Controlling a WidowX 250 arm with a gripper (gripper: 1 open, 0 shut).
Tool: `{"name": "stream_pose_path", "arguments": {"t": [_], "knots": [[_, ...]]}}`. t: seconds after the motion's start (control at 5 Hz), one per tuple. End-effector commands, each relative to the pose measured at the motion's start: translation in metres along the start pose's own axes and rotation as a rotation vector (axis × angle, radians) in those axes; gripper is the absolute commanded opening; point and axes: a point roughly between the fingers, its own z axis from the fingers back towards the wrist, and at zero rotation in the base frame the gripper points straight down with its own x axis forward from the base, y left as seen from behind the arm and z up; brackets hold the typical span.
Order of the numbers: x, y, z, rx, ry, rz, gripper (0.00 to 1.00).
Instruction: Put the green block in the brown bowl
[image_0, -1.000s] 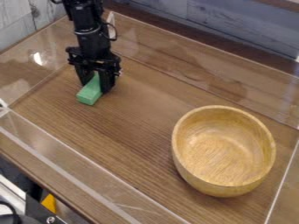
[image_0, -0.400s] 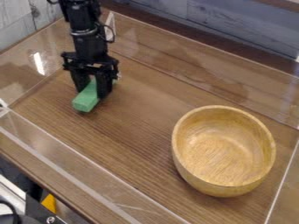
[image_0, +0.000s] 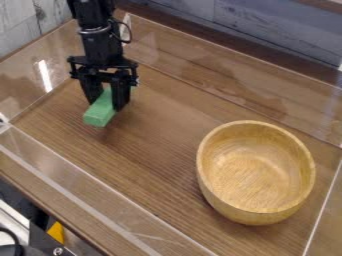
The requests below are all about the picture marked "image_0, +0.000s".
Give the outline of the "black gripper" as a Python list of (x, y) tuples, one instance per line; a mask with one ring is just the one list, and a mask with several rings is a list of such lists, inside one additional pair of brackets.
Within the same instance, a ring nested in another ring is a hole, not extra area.
[(67, 62), (71, 66), (70, 75), (74, 79), (79, 79), (80, 86), (90, 104), (98, 100), (103, 93), (102, 81), (96, 76), (108, 76), (108, 69), (127, 70), (128, 77), (115, 79), (111, 82), (112, 107), (119, 112), (130, 102), (131, 85), (139, 85), (138, 63), (126, 57), (115, 57), (106, 64), (91, 63), (84, 56), (70, 56)]

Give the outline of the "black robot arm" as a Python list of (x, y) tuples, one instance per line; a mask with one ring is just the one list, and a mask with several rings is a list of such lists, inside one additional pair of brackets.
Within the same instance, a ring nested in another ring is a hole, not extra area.
[(67, 0), (72, 18), (79, 25), (83, 56), (70, 56), (70, 75), (78, 79), (90, 104), (111, 88), (112, 109), (120, 111), (130, 102), (131, 88), (138, 85), (139, 64), (124, 57), (120, 26), (127, 24), (114, 17), (115, 0)]

